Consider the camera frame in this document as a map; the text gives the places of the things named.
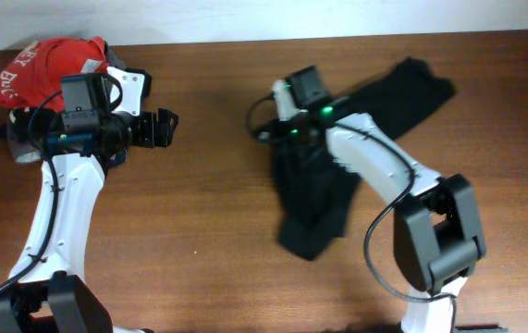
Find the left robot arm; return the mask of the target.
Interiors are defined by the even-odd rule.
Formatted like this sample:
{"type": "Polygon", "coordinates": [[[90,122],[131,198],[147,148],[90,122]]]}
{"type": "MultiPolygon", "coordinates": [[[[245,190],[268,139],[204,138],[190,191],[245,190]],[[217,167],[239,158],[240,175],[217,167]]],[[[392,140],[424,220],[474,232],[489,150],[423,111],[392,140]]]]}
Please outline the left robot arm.
{"type": "Polygon", "coordinates": [[[132,146],[173,140],[178,115],[141,108],[151,85],[140,69],[65,76],[31,112],[26,138],[43,183],[24,248],[0,284],[0,332],[119,331],[85,282],[85,253],[108,171],[132,146]]]}

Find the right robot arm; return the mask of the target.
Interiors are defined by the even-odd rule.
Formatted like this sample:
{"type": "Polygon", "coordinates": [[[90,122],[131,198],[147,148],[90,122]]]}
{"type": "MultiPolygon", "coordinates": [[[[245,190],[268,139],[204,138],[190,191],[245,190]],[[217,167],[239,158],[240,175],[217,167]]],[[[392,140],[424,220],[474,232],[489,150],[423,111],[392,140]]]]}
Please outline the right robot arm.
{"type": "Polygon", "coordinates": [[[393,255],[408,291],[398,332],[454,332],[458,297],[486,245],[473,186],[422,164],[398,139],[454,93],[448,80],[412,60],[383,79],[333,96],[308,67],[276,80],[277,116],[256,136],[274,147],[274,178],[287,212],[279,239],[313,260],[345,231],[353,194],[367,184],[394,222],[393,255]]]}

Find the black t-shirt with logo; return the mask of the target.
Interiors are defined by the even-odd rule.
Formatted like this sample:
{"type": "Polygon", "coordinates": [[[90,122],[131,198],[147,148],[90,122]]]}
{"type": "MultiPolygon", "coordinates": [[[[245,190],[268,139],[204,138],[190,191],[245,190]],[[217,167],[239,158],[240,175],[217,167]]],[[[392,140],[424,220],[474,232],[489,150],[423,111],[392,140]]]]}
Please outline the black t-shirt with logo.
{"type": "MultiPolygon", "coordinates": [[[[436,76],[423,60],[407,58],[347,96],[355,110],[367,112],[389,139],[396,140],[455,94],[452,80],[436,76]]],[[[274,145],[272,176],[286,211],[278,233],[284,249],[313,261],[333,239],[345,236],[359,175],[336,164],[320,146],[286,140],[274,145]]]]}

